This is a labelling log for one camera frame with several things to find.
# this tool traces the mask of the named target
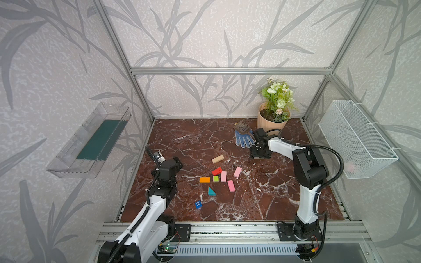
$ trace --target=pink flower pot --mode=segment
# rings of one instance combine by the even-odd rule
[[[268,131],[271,129],[283,129],[285,127],[285,125],[287,124],[287,121],[285,122],[271,122],[266,120],[261,114],[260,111],[263,109],[266,109],[267,106],[267,102],[264,102],[260,105],[259,109],[258,109],[258,114],[257,114],[257,128],[263,128],[264,131]],[[279,131],[272,131],[270,133],[268,133],[267,135],[278,135]]]

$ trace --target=white robotic arm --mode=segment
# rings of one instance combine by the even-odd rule
[[[293,160],[293,151],[305,149],[302,146],[296,146],[285,141],[282,141],[278,137],[274,137],[268,141],[269,150],[282,154],[289,159]],[[309,189],[306,186],[300,184],[300,206],[298,207],[297,217],[304,223],[310,224],[318,219],[318,216],[313,212],[313,200],[316,195],[316,191],[320,188],[321,184],[318,184]],[[316,209],[319,206],[319,198],[317,198]]]
[[[295,177],[300,184],[300,205],[294,234],[299,240],[307,240],[315,230],[319,230],[318,190],[329,175],[320,150],[294,145],[274,135],[268,136],[262,128],[255,130],[253,135],[256,140],[256,145],[250,149],[253,158],[270,158],[272,152],[277,152],[293,161]]]
[[[174,217],[164,215],[177,192],[176,173],[183,167],[178,158],[165,160],[160,152],[149,156],[157,163],[152,172],[154,181],[147,189],[147,202],[130,224],[114,241],[105,242],[98,255],[98,263],[146,262],[157,246],[175,234]]]

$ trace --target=blue cube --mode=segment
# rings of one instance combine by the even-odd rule
[[[196,206],[197,209],[201,208],[202,207],[202,202],[201,201],[195,202],[195,206]]]

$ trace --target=pink block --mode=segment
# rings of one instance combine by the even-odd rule
[[[240,172],[241,172],[241,167],[237,166],[234,172],[234,177],[238,178],[240,176]]]
[[[229,180],[228,182],[229,192],[232,193],[235,191],[234,182],[232,180]]]
[[[226,172],[225,171],[222,171],[221,172],[221,182],[222,183],[225,183],[226,182]]]

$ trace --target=wire mesh basket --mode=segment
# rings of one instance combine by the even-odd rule
[[[348,179],[369,178],[398,156],[351,100],[333,100],[319,122],[330,147],[344,159]]]

